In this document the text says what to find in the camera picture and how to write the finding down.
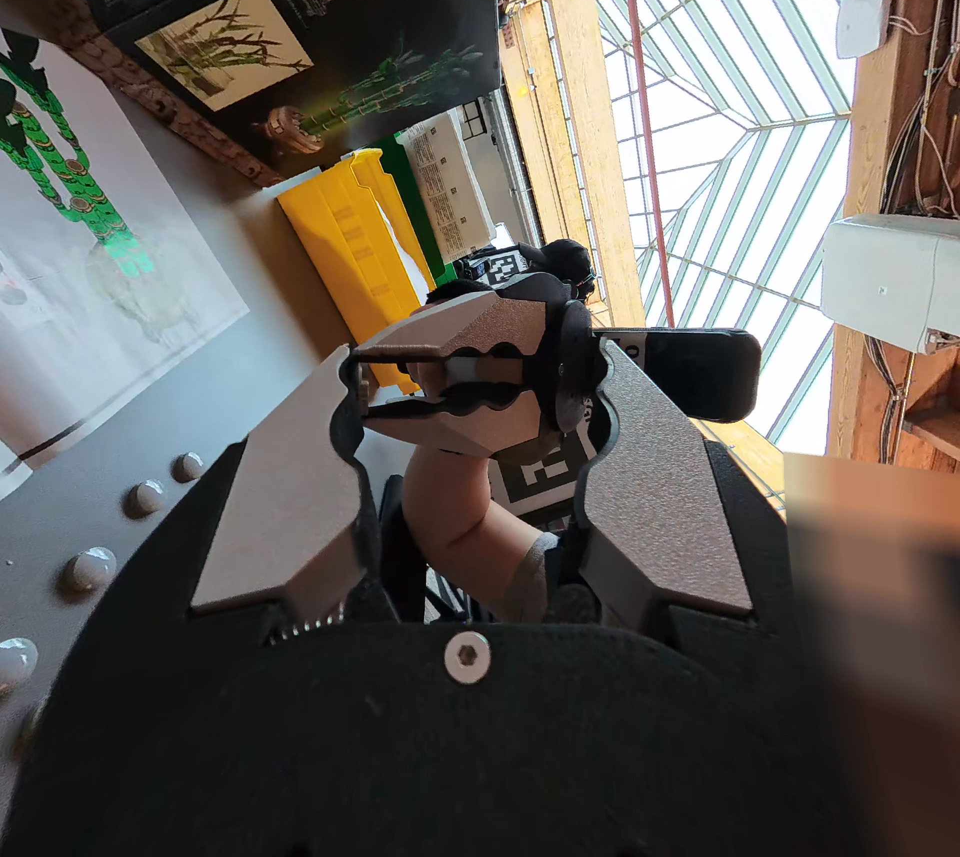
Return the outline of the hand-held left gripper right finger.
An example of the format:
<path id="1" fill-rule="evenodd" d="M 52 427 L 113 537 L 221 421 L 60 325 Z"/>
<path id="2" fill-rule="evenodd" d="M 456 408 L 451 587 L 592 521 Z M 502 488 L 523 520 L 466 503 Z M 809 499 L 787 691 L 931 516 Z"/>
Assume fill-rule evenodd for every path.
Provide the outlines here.
<path id="1" fill-rule="evenodd" d="M 690 419 L 613 340 L 594 418 L 606 443 L 583 468 L 574 499 L 586 532 L 579 572 L 613 624 L 644 631 L 678 604 L 735 618 L 753 603 L 705 440 Z"/>

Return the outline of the yellow plastic bin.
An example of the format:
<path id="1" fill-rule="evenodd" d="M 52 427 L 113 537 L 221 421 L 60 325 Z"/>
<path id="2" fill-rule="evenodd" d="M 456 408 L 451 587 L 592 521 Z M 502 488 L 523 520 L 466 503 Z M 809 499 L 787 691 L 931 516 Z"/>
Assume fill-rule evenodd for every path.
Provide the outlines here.
<path id="1" fill-rule="evenodd" d="M 402 200 L 371 147 L 278 197 L 356 345 L 421 307 L 375 195 L 395 207 Z"/>

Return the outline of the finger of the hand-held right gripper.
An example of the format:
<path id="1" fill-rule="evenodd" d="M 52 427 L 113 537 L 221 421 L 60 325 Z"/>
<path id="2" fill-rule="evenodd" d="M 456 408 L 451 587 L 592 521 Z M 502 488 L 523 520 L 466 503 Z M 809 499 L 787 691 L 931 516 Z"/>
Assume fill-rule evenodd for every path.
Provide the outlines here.
<path id="1" fill-rule="evenodd" d="M 536 359 L 556 352 L 556 310 L 545 301 L 474 291 L 420 307 L 351 350 L 356 364 L 445 378 L 455 359 Z"/>
<path id="2" fill-rule="evenodd" d="M 403 443 L 478 458 L 537 458 L 565 437 L 534 389 L 513 381 L 424 381 L 419 393 L 370 406 L 362 422 Z"/>

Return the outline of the open lego instruction booklet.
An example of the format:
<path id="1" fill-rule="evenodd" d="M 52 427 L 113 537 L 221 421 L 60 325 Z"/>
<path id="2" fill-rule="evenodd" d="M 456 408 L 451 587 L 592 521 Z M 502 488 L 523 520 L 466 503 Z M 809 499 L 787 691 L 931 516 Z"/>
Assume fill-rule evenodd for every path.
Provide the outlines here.
<path id="1" fill-rule="evenodd" d="M 106 85 L 2 28 L 2 498 L 247 312 Z"/>

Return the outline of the green plastic bin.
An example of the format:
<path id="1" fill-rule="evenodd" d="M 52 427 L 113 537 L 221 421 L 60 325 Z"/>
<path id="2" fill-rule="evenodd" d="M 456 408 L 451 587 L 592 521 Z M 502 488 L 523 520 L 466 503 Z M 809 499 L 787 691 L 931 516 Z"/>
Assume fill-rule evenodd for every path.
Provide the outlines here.
<path id="1" fill-rule="evenodd" d="M 393 135 L 371 143 L 369 146 L 381 151 L 381 167 L 393 178 L 435 283 L 440 286 L 455 280 L 457 275 L 453 265 L 442 259 L 426 205 L 405 148 Z"/>

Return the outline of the white router box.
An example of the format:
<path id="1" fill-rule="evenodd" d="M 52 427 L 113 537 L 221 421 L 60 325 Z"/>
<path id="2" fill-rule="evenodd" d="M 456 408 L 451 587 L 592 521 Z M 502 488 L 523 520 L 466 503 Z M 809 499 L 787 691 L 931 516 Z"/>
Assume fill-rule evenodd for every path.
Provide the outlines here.
<path id="1" fill-rule="evenodd" d="M 835 24 L 837 59 L 861 59 L 886 42 L 894 0 L 843 0 Z"/>

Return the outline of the black lego set box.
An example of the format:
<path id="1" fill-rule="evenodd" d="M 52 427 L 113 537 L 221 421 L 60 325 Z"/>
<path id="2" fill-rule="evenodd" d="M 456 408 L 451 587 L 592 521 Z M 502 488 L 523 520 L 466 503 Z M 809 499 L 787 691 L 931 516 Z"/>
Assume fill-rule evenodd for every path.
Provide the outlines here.
<path id="1" fill-rule="evenodd" d="M 500 83 L 498 0 L 37 0 L 54 43 L 261 187 Z"/>

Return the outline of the black framed marker sign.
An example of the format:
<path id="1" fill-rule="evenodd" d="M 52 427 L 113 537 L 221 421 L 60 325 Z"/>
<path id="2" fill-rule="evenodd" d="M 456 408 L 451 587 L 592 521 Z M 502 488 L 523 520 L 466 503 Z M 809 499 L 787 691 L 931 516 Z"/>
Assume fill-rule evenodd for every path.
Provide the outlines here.
<path id="1" fill-rule="evenodd" d="M 575 432 L 530 464 L 491 461 L 492 501 L 535 527 L 570 517 L 580 472 L 596 453 L 589 429 L 590 420 L 583 419 Z"/>

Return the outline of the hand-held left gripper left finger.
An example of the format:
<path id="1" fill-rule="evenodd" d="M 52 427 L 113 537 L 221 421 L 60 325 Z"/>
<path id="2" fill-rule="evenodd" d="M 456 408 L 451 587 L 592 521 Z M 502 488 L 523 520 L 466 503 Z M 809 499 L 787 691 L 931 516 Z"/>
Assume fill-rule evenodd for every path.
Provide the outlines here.
<path id="1" fill-rule="evenodd" d="M 359 364 L 340 346 L 249 432 L 194 611 L 274 601 L 292 621 L 321 621 L 378 570 L 358 391 Z"/>

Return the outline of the person's right forearm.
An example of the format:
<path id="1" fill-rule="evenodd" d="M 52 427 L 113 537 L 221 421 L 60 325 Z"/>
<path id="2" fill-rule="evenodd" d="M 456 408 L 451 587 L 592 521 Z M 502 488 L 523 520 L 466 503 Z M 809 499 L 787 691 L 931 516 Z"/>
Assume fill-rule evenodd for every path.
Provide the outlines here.
<path id="1" fill-rule="evenodd" d="M 417 445 L 403 480 L 402 513 L 426 563 L 505 623 L 541 623 L 546 555 L 556 534 L 494 502 L 486 457 Z"/>

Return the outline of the white printed panel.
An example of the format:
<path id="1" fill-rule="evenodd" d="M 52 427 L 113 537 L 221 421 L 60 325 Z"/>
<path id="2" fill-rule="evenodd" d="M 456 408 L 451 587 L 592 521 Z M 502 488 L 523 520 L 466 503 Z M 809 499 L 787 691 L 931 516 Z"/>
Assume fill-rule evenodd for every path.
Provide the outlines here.
<path id="1" fill-rule="evenodd" d="M 476 178 L 456 110 L 399 132 L 439 254 L 453 263 L 486 248 L 496 227 Z"/>

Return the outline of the white plastic bag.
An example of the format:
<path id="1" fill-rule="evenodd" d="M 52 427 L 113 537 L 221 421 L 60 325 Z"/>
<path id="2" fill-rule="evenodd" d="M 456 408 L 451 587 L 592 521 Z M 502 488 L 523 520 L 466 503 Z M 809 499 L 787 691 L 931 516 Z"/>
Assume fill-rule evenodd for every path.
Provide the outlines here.
<path id="1" fill-rule="evenodd" d="M 396 207 L 389 201 L 386 203 L 382 201 L 379 195 L 375 195 L 374 199 L 385 226 L 390 232 L 390 238 L 403 269 L 408 275 L 415 294 L 416 304 L 422 306 L 426 303 L 426 298 L 432 291 L 435 281 L 429 265 L 426 263 L 426 256 L 416 230 L 402 201 Z"/>

